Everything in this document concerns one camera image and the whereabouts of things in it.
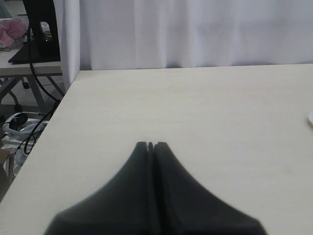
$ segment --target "white table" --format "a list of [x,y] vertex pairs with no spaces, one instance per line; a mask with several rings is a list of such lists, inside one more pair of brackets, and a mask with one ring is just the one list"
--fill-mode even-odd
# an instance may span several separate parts
[[[0,78],[9,78],[6,82],[6,86],[0,88],[0,100],[7,95],[22,78],[26,77],[40,111],[47,112],[44,99],[42,98],[37,83],[32,76],[29,64],[12,65],[11,63],[8,63],[8,60],[18,51],[18,49],[0,51]],[[34,69],[38,76],[46,76],[53,86],[60,92],[59,87],[51,78],[51,76],[62,74],[60,62],[36,63],[34,64]]]
[[0,235],[41,235],[137,141],[168,142],[269,235],[311,234],[312,74],[313,65],[79,72],[0,204]]

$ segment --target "pink fabric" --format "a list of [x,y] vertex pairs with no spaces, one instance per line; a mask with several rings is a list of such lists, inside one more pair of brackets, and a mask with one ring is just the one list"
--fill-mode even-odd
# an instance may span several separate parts
[[0,21],[0,43],[10,46],[26,32],[26,21],[13,18]]

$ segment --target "white curtain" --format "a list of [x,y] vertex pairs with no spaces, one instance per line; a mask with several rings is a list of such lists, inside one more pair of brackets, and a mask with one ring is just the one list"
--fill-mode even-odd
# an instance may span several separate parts
[[312,0],[54,0],[62,69],[312,63]]

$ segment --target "desk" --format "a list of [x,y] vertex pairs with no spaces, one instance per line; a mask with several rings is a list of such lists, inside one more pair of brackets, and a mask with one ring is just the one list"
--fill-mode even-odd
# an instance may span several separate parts
[[313,65],[81,71],[0,204],[0,235],[41,235],[137,141],[166,141],[269,235],[313,231]]
[[[23,77],[26,77],[35,96],[39,109],[41,112],[47,112],[44,99],[42,98],[35,79],[33,78],[29,64],[12,65],[8,63],[8,60],[11,59],[18,51],[18,49],[13,49],[11,51],[0,51],[0,78],[9,78],[9,80],[6,82],[6,87],[0,88],[0,100],[6,94],[8,94],[9,91]],[[34,64],[34,69],[37,76],[46,76],[53,84],[53,86],[60,92],[59,87],[51,78],[51,76],[62,75],[60,62],[36,63]]]

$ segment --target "chair wheel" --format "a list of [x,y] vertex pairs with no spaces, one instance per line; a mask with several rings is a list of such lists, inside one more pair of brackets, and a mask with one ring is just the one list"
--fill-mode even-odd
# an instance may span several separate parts
[[16,105],[14,105],[14,110],[15,110],[15,112],[22,112],[23,108],[20,104],[16,104]]
[[29,83],[28,82],[23,82],[23,87],[24,87],[24,89],[29,89]]
[[0,115],[0,123],[5,122],[5,121],[6,121],[5,116],[4,115]]

